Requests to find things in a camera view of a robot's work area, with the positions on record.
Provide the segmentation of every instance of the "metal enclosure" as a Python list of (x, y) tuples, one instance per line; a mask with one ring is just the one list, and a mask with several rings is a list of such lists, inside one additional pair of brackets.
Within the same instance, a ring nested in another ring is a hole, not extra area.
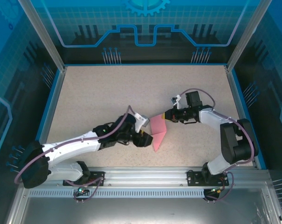
[[(282, 0), (270, 3), (0, 1), (0, 223), (282, 223), (282, 187), (271, 180), (282, 178)], [(65, 65), (147, 63), (227, 66), (238, 114), (261, 149), (256, 168), (233, 170), (227, 200), (207, 203), (187, 187), (186, 172), (198, 167), (92, 168), (106, 172), (105, 184), (80, 205), (60, 183), (13, 184), (11, 153), (46, 139)], [(269, 115), (272, 123), (261, 121)]]

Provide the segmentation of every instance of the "circuit pattern graphic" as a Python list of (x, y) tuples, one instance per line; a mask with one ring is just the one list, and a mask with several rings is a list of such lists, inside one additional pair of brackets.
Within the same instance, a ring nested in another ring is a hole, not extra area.
[(161, 9), (165, 9), (170, 0), (123, 0), (123, 3), (131, 13), (137, 13), (138, 16), (149, 14), (153, 16), (160, 13)]

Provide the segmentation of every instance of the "blue wall panel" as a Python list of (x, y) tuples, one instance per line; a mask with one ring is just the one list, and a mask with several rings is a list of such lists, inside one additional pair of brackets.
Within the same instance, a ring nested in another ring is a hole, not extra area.
[(281, 179), (282, 0), (272, 1), (235, 71), (265, 163), (272, 178)]
[(35, 140), (56, 71), (18, 1), (0, 0), (0, 223), (17, 188), (12, 156)]
[(258, 3), (33, 1), (67, 64), (226, 63)]

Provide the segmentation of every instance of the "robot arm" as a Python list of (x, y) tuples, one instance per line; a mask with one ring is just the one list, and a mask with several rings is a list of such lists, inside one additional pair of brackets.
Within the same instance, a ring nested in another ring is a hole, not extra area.
[(50, 149), (53, 149), (53, 151), (36, 160), (21, 174), (24, 187), (34, 188), (46, 180), (65, 179), (76, 184), (84, 184), (89, 180), (90, 174), (84, 162), (64, 165), (61, 162), (83, 153), (112, 147), (116, 143), (128, 145), (132, 141), (137, 147), (146, 147), (151, 144), (153, 138), (141, 131), (141, 127), (148, 124), (148, 118), (138, 113), (128, 114), (116, 130), (122, 119), (123, 116), (119, 117), (116, 122), (99, 125), (92, 131), (66, 141), (44, 145), (35, 141), (29, 144), (18, 160), (17, 166), (20, 169), (42, 153)]
[[(192, 124), (200, 122), (220, 132), (221, 154), (214, 160), (203, 165), (202, 175), (208, 183), (212, 177), (222, 174), (240, 161), (248, 160), (252, 150), (242, 130), (231, 122), (228, 117), (217, 113), (211, 106), (203, 105), (197, 91), (186, 93), (187, 108), (179, 109), (180, 96), (172, 99), (174, 107), (165, 112), (164, 118), (172, 122)], [(254, 156), (258, 155), (258, 147), (253, 129), (247, 119), (237, 121), (249, 135), (254, 145)]]

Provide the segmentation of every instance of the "pink paper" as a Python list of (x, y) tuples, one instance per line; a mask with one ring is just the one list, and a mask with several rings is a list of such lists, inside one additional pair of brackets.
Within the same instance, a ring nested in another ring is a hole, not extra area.
[(151, 132), (153, 137), (153, 148), (154, 151), (157, 152), (167, 132), (167, 128), (165, 126), (165, 119), (163, 119), (162, 115), (160, 114), (153, 118), (150, 118), (150, 124), (151, 124)]

